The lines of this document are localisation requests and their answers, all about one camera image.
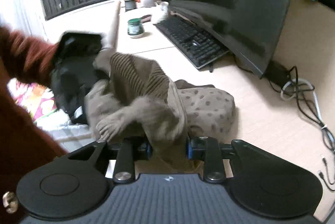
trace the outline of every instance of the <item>green lid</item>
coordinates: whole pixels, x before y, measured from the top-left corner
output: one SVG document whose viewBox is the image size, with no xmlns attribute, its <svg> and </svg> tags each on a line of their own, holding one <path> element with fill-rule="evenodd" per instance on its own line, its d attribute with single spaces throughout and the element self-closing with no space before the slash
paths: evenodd
<svg viewBox="0 0 335 224">
<path fill-rule="evenodd" d="M 130 19 L 128 21 L 128 24 L 140 24 L 140 23 L 141 23 L 141 19 L 140 18 Z"/>
</svg>

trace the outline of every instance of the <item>metal screw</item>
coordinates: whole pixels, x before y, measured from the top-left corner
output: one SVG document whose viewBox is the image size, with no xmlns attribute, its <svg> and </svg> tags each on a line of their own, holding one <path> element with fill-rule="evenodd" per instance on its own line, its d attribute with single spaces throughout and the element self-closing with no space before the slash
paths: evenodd
<svg viewBox="0 0 335 224">
<path fill-rule="evenodd" d="M 210 180 L 221 180 L 224 178 L 224 174 L 220 172 L 211 172 L 207 175 Z"/>
<path fill-rule="evenodd" d="M 19 207 L 19 201 L 13 192 L 7 192 L 2 196 L 2 203 L 9 214 L 15 213 Z"/>
<path fill-rule="evenodd" d="M 131 178 L 131 174 L 129 172 L 119 172 L 115 175 L 117 180 L 129 180 Z"/>
</svg>

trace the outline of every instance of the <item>desk surface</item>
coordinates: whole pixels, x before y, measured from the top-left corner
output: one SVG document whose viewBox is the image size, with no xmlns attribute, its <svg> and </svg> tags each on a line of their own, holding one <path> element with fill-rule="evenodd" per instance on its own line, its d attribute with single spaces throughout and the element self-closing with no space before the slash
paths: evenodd
<svg viewBox="0 0 335 224">
<path fill-rule="evenodd" d="M 146 37 L 131 39 L 127 36 L 127 19 L 150 14 L 151 9 L 137 9 L 120 14 L 118 51 L 136 54 L 156 60 L 164 72 L 174 81 L 185 79 L 195 85 L 213 84 L 235 98 L 236 118 L 226 142 L 242 139 L 263 150 L 299 165 L 314 174 L 323 170 L 320 155 L 324 155 L 332 167 L 331 153 L 322 142 L 321 131 L 301 117 L 295 102 L 284 102 L 266 79 L 244 72 L 236 67 L 230 57 L 222 57 L 214 64 L 214 72 L 206 68 L 198 71 L 176 48 L 150 23 L 144 28 Z M 227 175 L 231 174 L 225 162 Z M 325 186 L 315 217 L 323 220 L 335 196 Z"/>
</svg>

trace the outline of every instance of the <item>white logo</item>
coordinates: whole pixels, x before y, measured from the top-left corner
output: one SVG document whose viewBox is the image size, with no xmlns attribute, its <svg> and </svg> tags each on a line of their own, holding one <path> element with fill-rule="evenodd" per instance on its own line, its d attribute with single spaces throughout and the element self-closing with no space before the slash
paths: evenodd
<svg viewBox="0 0 335 224">
<path fill-rule="evenodd" d="M 171 182 L 173 181 L 175 178 L 174 177 L 171 177 L 171 176 L 168 176 L 166 178 L 164 178 L 164 180 L 166 180 L 167 182 Z"/>
</svg>

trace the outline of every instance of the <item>red sleeve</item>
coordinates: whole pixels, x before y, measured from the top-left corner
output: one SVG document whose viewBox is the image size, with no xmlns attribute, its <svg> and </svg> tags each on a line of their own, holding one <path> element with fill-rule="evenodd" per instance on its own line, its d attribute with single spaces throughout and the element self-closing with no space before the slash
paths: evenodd
<svg viewBox="0 0 335 224">
<path fill-rule="evenodd" d="M 49 86 L 57 47 L 58 44 L 48 44 L 20 31 L 10 32 L 0 27 L 0 56 L 9 76 L 21 82 Z"/>
</svg>

